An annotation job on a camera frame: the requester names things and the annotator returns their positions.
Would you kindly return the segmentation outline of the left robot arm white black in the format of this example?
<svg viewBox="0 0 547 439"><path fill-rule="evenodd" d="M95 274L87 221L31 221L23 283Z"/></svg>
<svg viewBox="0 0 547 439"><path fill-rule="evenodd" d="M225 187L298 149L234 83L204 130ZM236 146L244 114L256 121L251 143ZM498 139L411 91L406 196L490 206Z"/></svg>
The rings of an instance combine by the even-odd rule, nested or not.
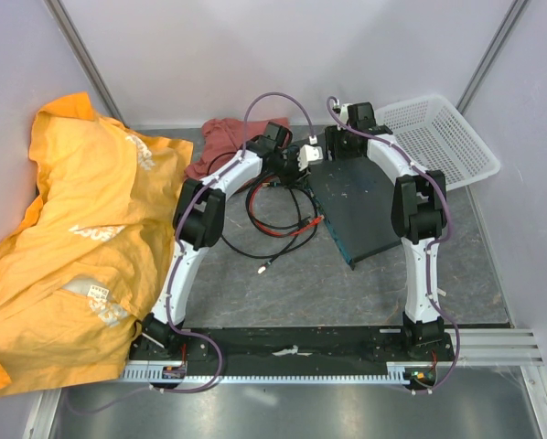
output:
<svg viewBox="0 0 547 439"><path fill-rule="evenodd" d="M185 321L198 268L223 232L228 199L268 173L296 181L311 162L322 157L315 134L293 144L290 137L288 129L269 122L263 134L244 140L223 166L201 179L185 181L173 220L172 262L160 296L143 323L142 336L159 358L173 359L180 352L182 339L177 331Z"/></svg>

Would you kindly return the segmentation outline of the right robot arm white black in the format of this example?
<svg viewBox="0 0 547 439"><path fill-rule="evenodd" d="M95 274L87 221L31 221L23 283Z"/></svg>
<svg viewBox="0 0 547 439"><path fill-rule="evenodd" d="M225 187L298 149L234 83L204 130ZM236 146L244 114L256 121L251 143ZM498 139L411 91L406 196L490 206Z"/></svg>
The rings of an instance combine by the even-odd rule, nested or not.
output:
<svg viewBox="0 0 547 439"><path fill-rule="evenodd" d="M376 123L370 103L330 96L327 110L336 122L327 131L330 157L366 157L393 183L391 226L404 248L407 285L399 345L406 358L422 359L445 338L437 292L438 247L451 234L445 174L412 159L392 130Z"/></svg>

